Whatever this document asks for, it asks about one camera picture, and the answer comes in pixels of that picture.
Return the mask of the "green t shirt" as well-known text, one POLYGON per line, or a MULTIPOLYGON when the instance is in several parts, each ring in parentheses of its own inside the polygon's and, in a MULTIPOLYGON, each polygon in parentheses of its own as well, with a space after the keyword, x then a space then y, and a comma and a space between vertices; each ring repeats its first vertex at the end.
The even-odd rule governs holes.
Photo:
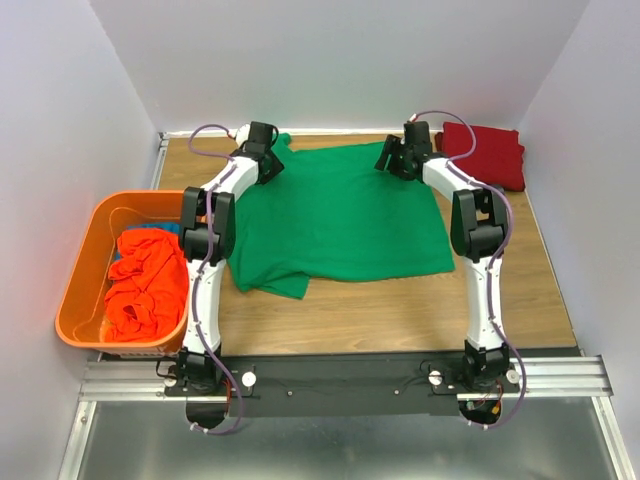
POLYGON ((274 146, 283 171, 236 202, 228 262, 242 292, 301 299, 311 279, 371 282, 454 270, 432 190, 375 169, 382 143, 294 150, 274 146))

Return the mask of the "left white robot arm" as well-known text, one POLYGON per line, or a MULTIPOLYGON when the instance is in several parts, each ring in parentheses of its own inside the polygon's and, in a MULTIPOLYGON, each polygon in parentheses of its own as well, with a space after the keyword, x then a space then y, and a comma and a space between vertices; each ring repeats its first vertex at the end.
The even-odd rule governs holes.
POLYGON ((230 154, 198 150, 196 134, 188 139, 197 155, 222 158, 224 168, 200 187, 184 190, 181 203, 179 246, 186 260, 189 293, 187 326, 178 354, 178 379, 201 395, 214 393, 232 374, 219 358, 221 334, 219 304, 227 260, 236 242, 236 203, 255 185, 266 184, 284 170, 273 151, 279 137, 276 126, 253 121, 235 133, 217 124, 195 130, 219 129, 236 144, 230 154))

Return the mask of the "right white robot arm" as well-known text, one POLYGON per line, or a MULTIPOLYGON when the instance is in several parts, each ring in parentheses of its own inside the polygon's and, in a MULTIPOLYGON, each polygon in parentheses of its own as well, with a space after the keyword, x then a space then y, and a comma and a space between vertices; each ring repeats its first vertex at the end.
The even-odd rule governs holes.
POLYGON ((465 266, 470 314, 460 379, 467 389, 483 391, 510 367, 500 274, 512 235, 512 208, 502 190, 437 153, 429 124, 417 118, 404 124, 402 137, 386 138, 375 168, 402 180, 418 180, 451 203, 450 243, 465 266))

